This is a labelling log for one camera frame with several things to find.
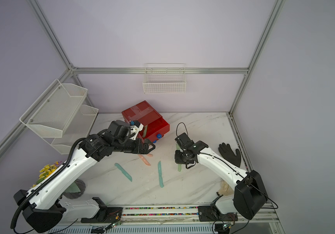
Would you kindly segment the yellow artificial flowers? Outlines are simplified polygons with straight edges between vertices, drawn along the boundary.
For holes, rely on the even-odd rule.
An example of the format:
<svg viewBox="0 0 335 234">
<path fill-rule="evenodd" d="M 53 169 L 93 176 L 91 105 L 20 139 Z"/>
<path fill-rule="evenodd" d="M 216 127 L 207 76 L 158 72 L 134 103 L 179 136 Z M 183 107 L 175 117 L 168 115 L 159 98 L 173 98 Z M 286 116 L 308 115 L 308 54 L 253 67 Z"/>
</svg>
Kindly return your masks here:
<svg viewBox="0 0 335 234">
<path fill-rule="evenodd" d="M 32 185 L 32 188 L 36 187 L 39 185 L 42 181 L 44 181 L 46 178 L 48 178 L 51 174 L 53 174 L 61 165 L 62 161 L 56 161 L 53 164 L 48 164 L 44 166 L 40 171 L 39 171 L 39 178 L 38 180 Z"/>
</svg>

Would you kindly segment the beige cloth glove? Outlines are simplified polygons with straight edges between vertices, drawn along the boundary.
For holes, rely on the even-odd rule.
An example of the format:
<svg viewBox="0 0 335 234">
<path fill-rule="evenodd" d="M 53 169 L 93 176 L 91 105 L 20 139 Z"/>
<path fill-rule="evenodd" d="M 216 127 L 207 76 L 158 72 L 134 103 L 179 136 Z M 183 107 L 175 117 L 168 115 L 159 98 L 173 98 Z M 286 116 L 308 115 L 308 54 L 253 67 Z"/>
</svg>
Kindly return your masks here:
<svg viewBox="0 0 335 234">
<path fill-rule="evenodd" d="M 230 196 L 234 194 L 234 190 L 224 180 L 220 183 L 221 188 L 217 191 L 218 196 Z"/>
</svg>

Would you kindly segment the teal fruit knife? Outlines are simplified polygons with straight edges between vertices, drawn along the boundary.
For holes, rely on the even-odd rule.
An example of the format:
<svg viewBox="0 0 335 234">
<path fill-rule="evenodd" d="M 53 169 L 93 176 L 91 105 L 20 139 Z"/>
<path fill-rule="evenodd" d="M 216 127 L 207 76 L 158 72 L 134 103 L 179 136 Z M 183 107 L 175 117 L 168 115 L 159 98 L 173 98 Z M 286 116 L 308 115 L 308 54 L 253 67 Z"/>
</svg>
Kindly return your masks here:
<svg viewBox="0 0 335 234">
<path fill-rule="evenodd" d="M 130 181 L 130 182 L 132 182 L 133 181 L 133 179 L 132 179 L 132 176 L 120 165 L 120 164 L 118 164 L 118 163 L 115 163 L 114 164 L 115 165 L 115 167 L 117 168 L 117 169 L 119 169 L 120 171 L 121 171 L 121 173 Z"/>
<path fill-rule="evenodd" d="M 162 164 L 161 164 L 161 161 L 158 162 L 157 166 L 158 166 L 159 185 L 160 185 L 161 188 L 163 188 L 164 187 L 164 183 L 163 183 L 163 174 L 162 174 Z"/>
</svg>

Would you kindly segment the red drawer cabinet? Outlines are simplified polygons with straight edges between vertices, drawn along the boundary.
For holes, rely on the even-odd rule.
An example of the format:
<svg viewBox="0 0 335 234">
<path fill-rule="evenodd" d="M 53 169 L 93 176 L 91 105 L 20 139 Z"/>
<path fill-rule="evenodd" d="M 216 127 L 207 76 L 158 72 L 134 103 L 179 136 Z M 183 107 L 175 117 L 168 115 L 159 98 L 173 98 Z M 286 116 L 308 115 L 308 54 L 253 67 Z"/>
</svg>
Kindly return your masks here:
<svg viewBox="0 0 335 234">
<path fill-rule="evenodd" d="M 144 129 L 138 134 L 142 140 L 149 139 L 155 143 L 170 131 L 170 124 L 146 100 L 123 110 L 122 116 L 125 121 L 139 121 L 148 127 L 146 138 L 142 138 Z"/>
</svg>

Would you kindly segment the pink fruit knife lower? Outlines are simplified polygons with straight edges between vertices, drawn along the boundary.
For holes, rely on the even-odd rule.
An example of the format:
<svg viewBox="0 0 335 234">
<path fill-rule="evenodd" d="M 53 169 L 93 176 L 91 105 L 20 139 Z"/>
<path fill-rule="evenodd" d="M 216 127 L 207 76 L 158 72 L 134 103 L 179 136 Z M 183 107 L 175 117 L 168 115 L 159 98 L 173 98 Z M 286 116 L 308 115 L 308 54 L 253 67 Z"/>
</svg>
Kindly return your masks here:
<svg viewBox="0 0 335 234">
<path fill-rule="evenodd" d="M 138 156 L 146 166 L 151 166 L 151 164 L 148 162 L 148 160 L 143 155 L 138 155 Z"/>
</svg>

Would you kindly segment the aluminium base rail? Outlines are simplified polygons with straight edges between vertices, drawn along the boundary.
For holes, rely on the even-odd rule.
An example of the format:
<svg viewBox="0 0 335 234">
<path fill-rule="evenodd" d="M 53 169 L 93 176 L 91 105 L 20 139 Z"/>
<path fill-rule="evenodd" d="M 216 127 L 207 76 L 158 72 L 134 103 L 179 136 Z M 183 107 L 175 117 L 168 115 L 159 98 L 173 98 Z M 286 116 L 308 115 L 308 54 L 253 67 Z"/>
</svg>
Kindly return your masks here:
<svg viewBox="0 0 335 234">
<path fill-rule="evenodd" d="M 64 207 L 67 211 L 60 223 L 80 222 L 80 223 L 116 223 L 124 222 L 238 222 L 247 219 L 236 212 L 222 214 L 213 206 L 148 206 L 148 207 L 103 207 L 92 217 L 85 217 L 79 214 L 79 209 L 74 208 L 69 203 Z"/>
</svg>

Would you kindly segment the white mesh two-tier shelf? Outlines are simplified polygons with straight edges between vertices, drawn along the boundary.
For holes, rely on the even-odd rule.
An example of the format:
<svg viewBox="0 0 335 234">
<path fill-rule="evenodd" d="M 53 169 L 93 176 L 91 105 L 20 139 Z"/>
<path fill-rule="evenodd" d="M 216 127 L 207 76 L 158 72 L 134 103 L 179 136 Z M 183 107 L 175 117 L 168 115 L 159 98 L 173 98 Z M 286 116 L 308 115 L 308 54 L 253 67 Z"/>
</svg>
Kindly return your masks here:
<svg viewBox="0 0 335 234">
<path fill-rule="evenodd" d="M 20 122 L 62 155 L 87 137 L 98 109 L 86 105 L 87 89 L 55 80 L 20 117 Z"/>
</svg>

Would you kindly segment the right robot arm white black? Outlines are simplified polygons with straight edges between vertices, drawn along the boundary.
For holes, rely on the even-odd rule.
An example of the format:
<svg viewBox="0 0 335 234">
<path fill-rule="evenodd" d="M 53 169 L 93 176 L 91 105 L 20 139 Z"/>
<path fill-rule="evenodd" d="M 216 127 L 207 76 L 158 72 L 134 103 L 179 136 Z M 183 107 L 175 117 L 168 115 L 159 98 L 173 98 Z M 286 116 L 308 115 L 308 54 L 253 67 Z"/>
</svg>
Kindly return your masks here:
<svg viewBox="0 0 335 234">
<path fill-rule="evenodd" d="M 199 164 L 213 171 L 233 190 L 229 196 L 220 195 L 211 203 L 215 216 L 238 213 L 251 220 L 270 200 L 261 175 L 255 170 L 240 168 L 241 161 L 232 161 L 216 154 L 206 143 L 194 142 L 188 132 L 176 133 L 175 163 L 190 169 Z"/>
</svg>

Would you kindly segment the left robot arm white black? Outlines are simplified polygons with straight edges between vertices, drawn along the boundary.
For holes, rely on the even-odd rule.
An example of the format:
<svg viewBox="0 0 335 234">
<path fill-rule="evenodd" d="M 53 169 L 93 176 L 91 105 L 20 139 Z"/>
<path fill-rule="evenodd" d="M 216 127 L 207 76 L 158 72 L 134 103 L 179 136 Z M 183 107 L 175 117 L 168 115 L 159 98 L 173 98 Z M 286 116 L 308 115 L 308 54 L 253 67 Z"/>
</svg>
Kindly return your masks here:
<svg viewBox="0 0 335 234">
<path fill-rule="evenodd" d="M 16 229 L 22 214 L 26 222 L 38 233 L 44 233 L 62 220 L 88 219 L 102 222 L 108 219 L 108 207 L 98 197 L 87 201 L 61 204 L 60 198 L 80 175 L 113 152 L 148 155 L 155 145 L 148 139 L 138 138 L 143 125 L 112 121 L 107 129 L 76 140 L 67 160 L 51 175 L 30 190 L 20 190 L 14 195 L 18 205 L 10 228 Z"/>
</svg>

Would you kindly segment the black work glove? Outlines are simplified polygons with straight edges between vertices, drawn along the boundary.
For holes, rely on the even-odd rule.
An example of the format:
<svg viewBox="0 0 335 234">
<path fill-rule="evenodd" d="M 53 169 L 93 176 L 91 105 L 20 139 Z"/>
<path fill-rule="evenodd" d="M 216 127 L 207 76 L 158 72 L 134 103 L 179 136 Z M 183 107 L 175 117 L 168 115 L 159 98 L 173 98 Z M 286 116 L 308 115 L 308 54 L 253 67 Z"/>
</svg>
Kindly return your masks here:
<svg viewBox="0 0 335 234">
<path fill-rule="evenodd" d="M 233 151 L 230 144 L 225 144 L 223 142 L 219 144 L 218 150 L 221 156 L 226 161 L 230 162 L 236 167 L 240 167 L 242 158 L 241 158 L 241 153 L 239 149 L 235 149 L 235 151 Z"/>
</svg>

